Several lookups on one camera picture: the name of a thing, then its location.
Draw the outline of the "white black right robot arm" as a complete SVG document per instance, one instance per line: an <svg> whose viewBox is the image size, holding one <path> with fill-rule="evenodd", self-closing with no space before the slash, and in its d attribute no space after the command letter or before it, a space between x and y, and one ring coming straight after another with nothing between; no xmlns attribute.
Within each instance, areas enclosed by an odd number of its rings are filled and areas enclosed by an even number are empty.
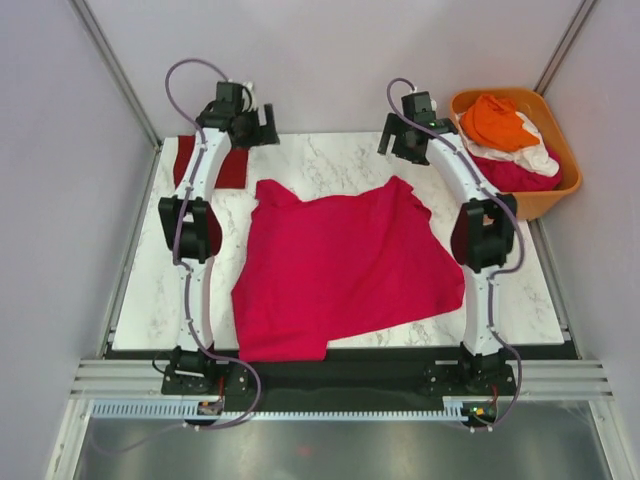
<svg viewBox="0 0 640 480"><path fill-rule="evenodd" d="M517 393L518 368L508 359L518 353L498 332L499 278L519 270L524 262L518 259L514 266L506 265L512 250L524 247L515 197L490 184L471 160L454 123L438 117L430 94L416 87L391 107L378 152L435 167L459 205L450 249L464 274L466 325L459 359L445 369L444 390L467 395Z"/></svg>

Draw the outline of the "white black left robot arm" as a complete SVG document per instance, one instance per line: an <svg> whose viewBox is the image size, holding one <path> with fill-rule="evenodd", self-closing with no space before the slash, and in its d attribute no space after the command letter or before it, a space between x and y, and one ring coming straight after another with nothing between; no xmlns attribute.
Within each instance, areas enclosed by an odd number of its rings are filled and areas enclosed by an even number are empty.
<svg viewBox="0 0 640 480"><path fill-rule="evenodd" d="M264 106L264 115L261 122L252 83L218 83L216 97L195 120L192 153L176 158L175 192L159 200L164 239L180 268L185 318L163 374L164 395L211 395L218 389L210 282L223 231L210 200L229 154L279 143L272 105Z"/></svg>

